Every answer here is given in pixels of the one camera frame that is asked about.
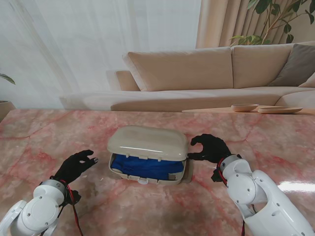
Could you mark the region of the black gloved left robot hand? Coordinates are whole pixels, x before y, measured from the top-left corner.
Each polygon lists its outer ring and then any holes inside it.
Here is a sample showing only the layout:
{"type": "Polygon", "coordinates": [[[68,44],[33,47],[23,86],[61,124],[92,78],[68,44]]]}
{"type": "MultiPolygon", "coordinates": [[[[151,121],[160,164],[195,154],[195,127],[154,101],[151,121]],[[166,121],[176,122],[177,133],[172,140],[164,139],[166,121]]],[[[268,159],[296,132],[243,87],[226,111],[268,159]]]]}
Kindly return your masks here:
{"type": "Polygon", "coordinates": [[[97,158],[90,159],[93,155],[92,150],[84,150],[71,155],[67,158],[57,170],[57,172],[50,177],[65,184],[70,184],[75,181],[83,172],[92,167],[98,162],[97,158]]]}

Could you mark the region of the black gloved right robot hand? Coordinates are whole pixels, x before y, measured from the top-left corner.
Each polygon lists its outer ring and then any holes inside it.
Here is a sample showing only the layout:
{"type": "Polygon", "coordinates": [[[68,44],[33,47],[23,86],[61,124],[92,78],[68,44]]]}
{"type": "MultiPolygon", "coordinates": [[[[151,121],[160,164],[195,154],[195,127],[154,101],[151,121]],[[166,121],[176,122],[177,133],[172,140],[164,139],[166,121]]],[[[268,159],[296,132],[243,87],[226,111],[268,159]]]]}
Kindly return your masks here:
{"type": "Polygon", "coordinates": [[[192,138],[190,145],[202,144],[201,152],[188,153],[188,159],[218,164],[222,159],[232,155],[226,143],[211,134],[202,134],[192,138]]]}

